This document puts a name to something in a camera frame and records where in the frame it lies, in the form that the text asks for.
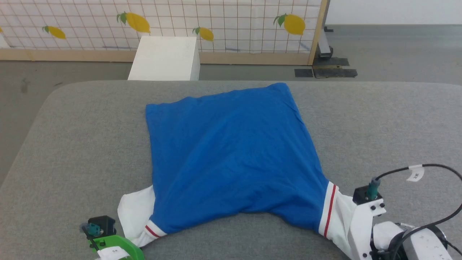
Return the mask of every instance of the gray floor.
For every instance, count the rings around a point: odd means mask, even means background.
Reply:
[[[334,56],[358,70],[352,81],[414,81],[462,85],[462,38],[330,36]],[[130,63],[0,62],[0,184],[46,97],[72,82],[127,79]],[[295,78],[303,66],[202,65],[201,80],[316,80]]]

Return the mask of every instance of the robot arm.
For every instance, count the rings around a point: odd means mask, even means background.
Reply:
[[[413,173],[408,180],[418,181],[424,173],[423,167],[426,166],[446,168],[462,179],[458,172],[446,166],[417,165],[384,173],[372,179],[368,186],[355,190],[353,202],[357,206],[351,214],[349,228],[346,229],[349,257],[352,260],[452,260],[447,251],[448,245],[451,244],[446,241],[444,233],[436,227],[436,224],[455,216],[461,211],[462,205],[450,216],[418,228],[390,221],[376,225],[372,223],[373,217],[386,212],[383,198],[377,192],[379,178],[410,169]]]

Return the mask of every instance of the metal stand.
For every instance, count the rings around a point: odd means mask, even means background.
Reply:
[[[327,29],[326,25],[326,18],[327,12],[329,10],[330,0],[327,0],[326,11],[324,12],[324,19],[322,20],[322,27],[324,28],[321,31],[321,35],[319,36],[319,42],[316,49],[316,54],[319,59],[328,60],[332,57],[334,53],[334,49],[329,45],[327,42],[326,32],[333,32],[334,30]]]

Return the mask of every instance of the red stripe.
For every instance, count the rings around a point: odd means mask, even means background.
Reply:
[[[160,236],[158,236],[156,233],[154,233],[154,231],[152,231],[147,225],[146,225],[146,229],[147,229],[147,231],[149,231],[153,236],[160,237]]]
[[[329,206],[329,214],[327,214],[327,221],[326,221],[326,228],[324,229],[324,236],[327,237],[327,229],[329,228],[330,222],[330,214],[332,213],[332,205],[334,204],[334,195],[337,186],[334,184],[334,188],[332,189],[332,195],[330,196],[330,206]]]

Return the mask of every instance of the white box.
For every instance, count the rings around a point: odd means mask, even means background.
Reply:
[[[199,80],[196,37],[143,36],[128,80]]]

